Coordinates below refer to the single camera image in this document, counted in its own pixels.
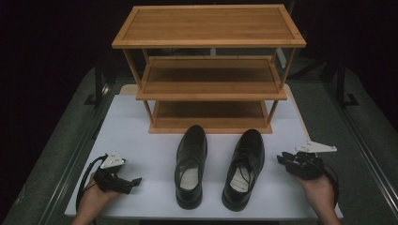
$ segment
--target shoe rack leg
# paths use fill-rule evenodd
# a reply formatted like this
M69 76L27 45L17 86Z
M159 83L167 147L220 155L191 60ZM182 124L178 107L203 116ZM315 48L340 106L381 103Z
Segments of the shoe rack leg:
M146 113L148 114L148 117L149 117L149 120L150 120L150 124L151 125L155 124L154 123L155 121L154 121L153 116L152 116L152 112L150 111L150 108L149 108L148 101L144 100L144 105L145 105Z
M272 103L271 111L269 111L268 115L268 120L267 120L267 126L271 123L272 116L275 113L276 106L278 105L279 100L274 100L274 103Z
M286 66L284 67L283 76L281 79L280 89L283 89L284 83L286 82L287 74L289 73L290 66L292 65L293 57L295 56L296 49L290 50L289 58L286 61Z
M138 87L140 89L142 89L143 86L141 85L141 79L140 79L140 76L138 75L137 69L135 68L134 62L132 61L130 51L127 49L124 49L123 53L125 54L127 62L129 63L129 67L131 69L131 73L132 73L132 76L134 77L135 82L137 83Z
M143 54L144 54L144 58L145 58L146 64L148 65L148 64L149 64L149 54L148 54L148 51L147 51L146 49L143 49Z
M275 49L274 54L272 55L272 58L271 58L271 64L272 64L272 65L275 64L275 58L276 58L276 56L277 56L277 51L278 51L278 49Z

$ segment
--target forearm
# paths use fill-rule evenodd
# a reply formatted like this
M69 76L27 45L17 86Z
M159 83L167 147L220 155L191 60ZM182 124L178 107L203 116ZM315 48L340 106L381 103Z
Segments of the forearm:
M100 214L108 203L108 198L101 198L95 189L88 190L80 204L72 225L88 225Z
M337 218L336 213L333 209L322 210L321 212L316 212L322 225L341 225L340 219Z

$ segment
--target wooden shoe rack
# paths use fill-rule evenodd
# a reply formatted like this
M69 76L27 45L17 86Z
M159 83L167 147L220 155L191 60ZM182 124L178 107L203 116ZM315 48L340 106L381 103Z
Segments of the wooden shoe rack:
M134 7L112 46L122 49L150 119L149 132L272 133L270 121L296 48L305 47L283 5ZM269 48L271 55L158 56L150 49ZM276 50L290 49L283 74ZM131 49L146 61L140 78ZM271 109L265 101L272 100ZM148 101L155 101L151 109Z

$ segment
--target human hand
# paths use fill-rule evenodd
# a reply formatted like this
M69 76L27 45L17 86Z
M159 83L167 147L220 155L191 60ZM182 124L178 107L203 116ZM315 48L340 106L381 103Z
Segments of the human hand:
M322 175L314 180L303 180L296 177L303 187L307 200L325 225L341 224L334 211L334 190L330 180Z
M120 196L120 193L116 191L102 191L93 177L94 174L91 173L90 181L84 189L84 194L72 225L90 224L109 202Z

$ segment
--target white tabletop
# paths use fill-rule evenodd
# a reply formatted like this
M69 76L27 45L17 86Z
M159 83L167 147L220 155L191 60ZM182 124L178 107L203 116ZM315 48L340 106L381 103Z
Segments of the white tabletop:
M270 109L272 102L266 103ZM263 134L266 148L263 171L248 205L240 212L232 212L222 204L227 169L240 135L207 135L203 200L196 209L184 210L176 203L174 183L176 150L182 134L149 134L144 104L136 101L134 95L115 96L81 178L91 161L113 151L127 160L118 173L120 178L132 180L143 177L141 185L134 187L130 195L123 194L104 209L102 215L106 217L240 220L316 218L302 188L276 158L282 151L296 154L295 146L309 139L290 97L287 101L279 102L271 124L273 133ZM68 216L76 214L74 205L78 186L65 211ZM338 206L336 213L339 218L343 216Z

